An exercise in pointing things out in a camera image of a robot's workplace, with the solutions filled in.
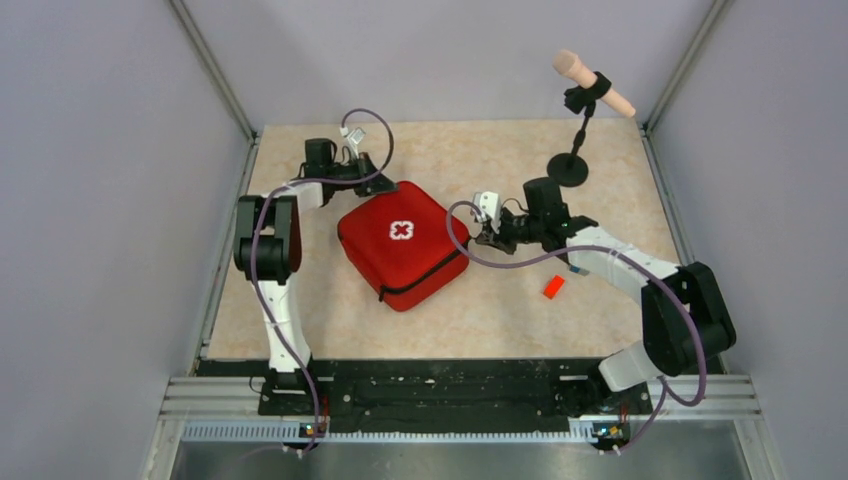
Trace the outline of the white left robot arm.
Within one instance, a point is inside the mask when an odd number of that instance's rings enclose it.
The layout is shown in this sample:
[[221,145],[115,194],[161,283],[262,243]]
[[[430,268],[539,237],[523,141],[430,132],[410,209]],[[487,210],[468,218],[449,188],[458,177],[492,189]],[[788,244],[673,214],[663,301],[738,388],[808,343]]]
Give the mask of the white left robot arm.
[[[328,138],[305,141],[299,174],[263,195],[244,195],[236,206],[233,261],[254,288],[268,334],[270,388],[297,413],[319,404],[320,386],[308,371],[311,350],[295,300],[296,273],[302,265],[301,217],[326,206],[335,193],[359,197],[393,193],[398,185],[359,149],[360,129],[338,148]],[[337,152],[343,159],[336,160]]]

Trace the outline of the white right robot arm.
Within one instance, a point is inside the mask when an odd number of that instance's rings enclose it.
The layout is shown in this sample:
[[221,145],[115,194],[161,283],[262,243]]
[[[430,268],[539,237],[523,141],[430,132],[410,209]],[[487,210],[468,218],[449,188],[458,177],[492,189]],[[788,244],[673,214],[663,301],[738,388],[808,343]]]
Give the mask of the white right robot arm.
[[520,244],[538,244],[579,274],[593,274],[624,292],[641,310],[642,337],[603,359],[586,385],[589,404],[612,412],[627,389],[661,375],[699,368],[737,340],[713,271],[701,262],[678,265],[618,240],[595,220],[573,216],[560,187],[543,177],[523,186],[521,214],[494,192],[475,195],[474,217],[482,229],[475,241],[512,254]]

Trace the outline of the red black medicine kit case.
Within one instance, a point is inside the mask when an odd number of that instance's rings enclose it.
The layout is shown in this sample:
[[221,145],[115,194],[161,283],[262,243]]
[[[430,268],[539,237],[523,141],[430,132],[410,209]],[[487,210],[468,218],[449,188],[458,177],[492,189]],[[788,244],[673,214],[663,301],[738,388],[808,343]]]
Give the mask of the red black medicine kit case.
[[343,216],[337,236],[351,264],[396,312],[411,310],[460,276],[470,260],[466,225],[410,181]]

